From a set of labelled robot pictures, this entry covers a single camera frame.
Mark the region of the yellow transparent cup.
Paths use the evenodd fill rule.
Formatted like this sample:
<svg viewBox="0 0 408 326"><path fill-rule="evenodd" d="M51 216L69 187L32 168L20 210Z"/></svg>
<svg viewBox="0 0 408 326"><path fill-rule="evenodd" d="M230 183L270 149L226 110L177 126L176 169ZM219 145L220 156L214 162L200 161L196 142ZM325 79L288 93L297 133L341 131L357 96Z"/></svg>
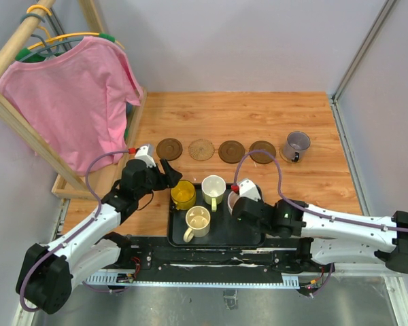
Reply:
<svg viewBox="0 0 408 326"><path fill-rule="evenodd" d="M194 184L187 180L180 180L171 189L171 199L174 207L179 211L187 211L192 208L196 202Z"/></svg>

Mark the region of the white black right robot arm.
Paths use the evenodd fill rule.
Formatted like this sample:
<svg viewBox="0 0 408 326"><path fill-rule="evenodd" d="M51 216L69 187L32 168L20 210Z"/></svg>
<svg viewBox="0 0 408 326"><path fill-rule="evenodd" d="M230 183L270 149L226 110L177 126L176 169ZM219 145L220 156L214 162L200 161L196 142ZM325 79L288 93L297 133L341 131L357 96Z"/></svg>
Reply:
<svg viewBox="0 0 408 326"><path fill-rule="evenodd" d="M233 217L262 234L305 239L309 248L294 255L304 272L318 264L384 264L393 272L408 274L408 212L366 217L307 204L279 200L274 205L240 197Z"/></svg>

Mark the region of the woven rattan coaster right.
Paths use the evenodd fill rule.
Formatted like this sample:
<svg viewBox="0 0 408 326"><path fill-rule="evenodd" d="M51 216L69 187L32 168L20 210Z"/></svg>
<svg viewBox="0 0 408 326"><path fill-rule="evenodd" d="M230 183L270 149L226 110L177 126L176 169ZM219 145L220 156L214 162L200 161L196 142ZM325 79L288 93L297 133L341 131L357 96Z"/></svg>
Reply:
<svg viewBox="0 0 408 326"><path fill-rule="evenodd" d="M284 155L284 153L283 153L283 149L280 149L279 155L281 156L281 158L282 158L284 161L286 161L286 162L288 162L288 163L291 163L291 164L293 164L293 163L298 163L298 161L296 161L296 160L292 160L292 159L290 159L290 158L287 158L287 157Z"/></svg>

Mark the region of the brown wooden coaster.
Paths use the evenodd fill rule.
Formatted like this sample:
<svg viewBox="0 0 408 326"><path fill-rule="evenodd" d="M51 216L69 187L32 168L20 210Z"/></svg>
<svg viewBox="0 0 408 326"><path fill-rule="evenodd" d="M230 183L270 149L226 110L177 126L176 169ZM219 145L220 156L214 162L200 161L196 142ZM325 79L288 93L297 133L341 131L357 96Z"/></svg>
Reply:
<svg viewBox="0 0 408 326"><path fill-rule="evenodd" d="M238 141L225 141L218 149L218 155L220 159L228 164L239 163L245 155L244 146Z"/></svg>
<svg viewBox="0 0 408 326"><path fill-rule="evenodd" d="M182 144L174 138L166 138L161 140L157 147L156 153L160 159L173 161L178 159L183 152Z"/></svg>
<svg viewBox="0 0 408 326"><path fill-rule="evenodd" d="M276 155L276 148L268 141L255 141L250 146L250 152L252 152L251 159L255 163L269 164L273 161Z"/></svg>

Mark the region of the brown wooden coaster left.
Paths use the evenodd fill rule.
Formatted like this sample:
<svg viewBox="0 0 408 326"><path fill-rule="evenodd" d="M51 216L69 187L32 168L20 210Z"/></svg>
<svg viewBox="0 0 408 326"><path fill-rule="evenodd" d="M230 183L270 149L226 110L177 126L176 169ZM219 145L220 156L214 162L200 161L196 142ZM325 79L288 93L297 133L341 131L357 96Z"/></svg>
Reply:
<svg viewBox="0 0 408 326"><path fill-rule="evenodd" d="M160 159L173 161L178 159L183 152L182 144L174 138L166 138L161 140L157 147L156 153Z"/></svg>

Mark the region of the purple transparent cup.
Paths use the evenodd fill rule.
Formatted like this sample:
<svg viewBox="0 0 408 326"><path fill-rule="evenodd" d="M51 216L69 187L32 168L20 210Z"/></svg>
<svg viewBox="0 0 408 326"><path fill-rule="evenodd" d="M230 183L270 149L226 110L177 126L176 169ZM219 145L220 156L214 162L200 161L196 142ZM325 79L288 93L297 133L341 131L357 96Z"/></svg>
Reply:
<svg viewBox="0 0 408 326"><path fill-rule="evenodd" d="M307 134L301 131L291 132L283 148L283 156L292 163L300 162L310 148L311 140Z"/></svg>

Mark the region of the woven rattan coaster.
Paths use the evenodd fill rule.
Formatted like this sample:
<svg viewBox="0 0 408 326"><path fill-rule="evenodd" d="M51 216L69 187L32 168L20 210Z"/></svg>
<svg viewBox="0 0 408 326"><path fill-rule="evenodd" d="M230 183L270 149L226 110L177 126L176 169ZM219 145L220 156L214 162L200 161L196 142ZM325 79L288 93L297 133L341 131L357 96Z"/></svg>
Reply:
<svg viewBox="0 0 408 326"><path fill-rule="evenodd" d="M189 145L188 151L190 157L194 160L206 161L213 156L215 148L211 141L207 139L197 139Z"/></svg>
<svg viewBox="0 0 408 326"><path fill-rule="evenodd" d="M292 159L290 159L290 158L287 158L287 157L284 155L284 153L283 153L283 149L280 149L279 155L281 156L281 158L282 158L284 161L286 161L286 162L288 162L288 163L291 163L291 164L293 164L293 163L298 163L298 161L296 161L296 160L292 160Z"/></svg>

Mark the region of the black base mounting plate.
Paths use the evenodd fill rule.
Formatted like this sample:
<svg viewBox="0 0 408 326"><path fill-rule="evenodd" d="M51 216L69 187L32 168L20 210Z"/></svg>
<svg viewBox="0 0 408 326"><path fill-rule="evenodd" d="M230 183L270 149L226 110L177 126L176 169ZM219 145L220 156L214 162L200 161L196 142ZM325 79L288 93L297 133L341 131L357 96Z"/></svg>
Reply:
<svg viewBox="0 0 408 326"><path fill-rule="evenodd" d="M114 238L121 247L118 261L102 269L150 269L153 265L172 266L268 266L280 272L327 272L335 270L332 264L322 266L308 258L309 246L305 239L266 239L254 249L242 248L179 248L161 237L126 237L118 233Z"/></svg>

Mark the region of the aluminium frame rail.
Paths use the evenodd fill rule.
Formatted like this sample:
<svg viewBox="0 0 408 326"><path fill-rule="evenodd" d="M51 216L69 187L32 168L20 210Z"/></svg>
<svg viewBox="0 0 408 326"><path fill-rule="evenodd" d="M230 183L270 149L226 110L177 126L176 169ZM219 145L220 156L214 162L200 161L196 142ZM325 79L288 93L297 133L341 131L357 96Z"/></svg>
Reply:
<svg viewBox="0 0 408 326"><path fill-rule="evenodd" d="M323 280L321 272L289 274L268 266L172 266L153 265L141 269L137 276L133 269L102 269L90 276L71 279L72 287L82 283L109 287L219 287L298 289L310 279Z"/></svg>

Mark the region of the pink t-shirt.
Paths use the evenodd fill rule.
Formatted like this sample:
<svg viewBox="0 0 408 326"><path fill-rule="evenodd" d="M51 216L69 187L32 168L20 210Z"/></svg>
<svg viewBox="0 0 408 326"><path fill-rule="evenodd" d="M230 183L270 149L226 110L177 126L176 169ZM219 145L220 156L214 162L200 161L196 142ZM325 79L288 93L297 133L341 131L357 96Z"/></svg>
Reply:
<svg viewBox="0 0 408 326"><path fill-rule="evenodd" d="M143 90L126 53L110 40L84 37L42 62L14 62L0 93L78 175L117 164L126 144L126 106Z"/></svg>

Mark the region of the black plastic tray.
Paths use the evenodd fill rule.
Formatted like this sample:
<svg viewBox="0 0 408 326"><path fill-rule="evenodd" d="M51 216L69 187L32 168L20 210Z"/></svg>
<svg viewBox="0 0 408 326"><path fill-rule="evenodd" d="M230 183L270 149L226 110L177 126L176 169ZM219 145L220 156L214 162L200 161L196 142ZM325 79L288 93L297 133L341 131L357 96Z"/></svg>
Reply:
<svg viewBox="0 0 408 326"><path fill-rule="evenodd" d="M194 237L184 242L186 231L186 211L176 209L172 200L169 201L167 240L170 245L179 248L256 248L262 245L266 236L258 233L231 216L227 198L231 186L227 185L223 200L218 204L217 211L211 212L209 233L201 238Z"/></svg>

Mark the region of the pink ceramic mug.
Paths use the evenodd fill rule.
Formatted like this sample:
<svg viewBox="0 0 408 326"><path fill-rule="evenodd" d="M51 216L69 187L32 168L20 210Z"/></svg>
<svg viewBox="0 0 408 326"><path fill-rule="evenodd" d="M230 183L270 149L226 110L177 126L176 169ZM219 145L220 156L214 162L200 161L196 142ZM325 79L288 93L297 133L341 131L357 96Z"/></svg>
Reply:
<svg viewBox="0 0 408 326"><path fill-rule="evenodd" d="M230 214L233 213L233 208L236 202L239 199L239 195L233 191L231 191L227 197L227 207Z"/></svg>

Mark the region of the white ceramic mug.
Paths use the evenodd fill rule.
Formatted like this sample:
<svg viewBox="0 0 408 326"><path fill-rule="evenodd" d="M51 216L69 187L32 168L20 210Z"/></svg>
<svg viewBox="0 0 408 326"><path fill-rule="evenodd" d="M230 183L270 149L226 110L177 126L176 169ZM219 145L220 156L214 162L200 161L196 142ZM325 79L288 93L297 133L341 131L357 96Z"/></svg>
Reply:
<svg viewBox="0 0 408 326"><path fill-rule="evenodd" d="M223 200L226 182L218 175L210 175L202 181L201 191L205 203L210 205L212 212L216 212L218 205Z"/></svg>

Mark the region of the woven rattan coaster left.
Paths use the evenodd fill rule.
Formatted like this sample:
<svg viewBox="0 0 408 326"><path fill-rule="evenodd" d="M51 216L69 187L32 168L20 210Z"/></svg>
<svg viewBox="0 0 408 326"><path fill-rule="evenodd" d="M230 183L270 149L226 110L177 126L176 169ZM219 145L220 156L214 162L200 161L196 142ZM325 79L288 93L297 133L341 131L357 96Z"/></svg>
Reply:
<svg viewBox="0 0 408 326"><path fill-rule="evenodd" d="M211 141L207 139L197 139L189 145L188 151L190 157L194 160L206 161L213 156L215 148Z"/></svg>

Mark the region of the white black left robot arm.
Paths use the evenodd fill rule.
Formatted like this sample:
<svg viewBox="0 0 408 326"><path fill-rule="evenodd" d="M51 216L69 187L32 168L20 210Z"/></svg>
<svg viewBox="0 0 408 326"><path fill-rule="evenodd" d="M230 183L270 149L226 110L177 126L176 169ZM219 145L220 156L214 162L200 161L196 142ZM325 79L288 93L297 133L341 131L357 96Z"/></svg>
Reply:
<svg viewBox="0 0 408 326"><path fill-rule="evenodd" d="M27 250L16 284L21 307L54 314L101 268L127 267L132 252L114 240L114 229L137 211L144 196L174 188L182 177L165 159L155 165L129 160L121 178L87 218L56 240L35 243Z"/></svg>

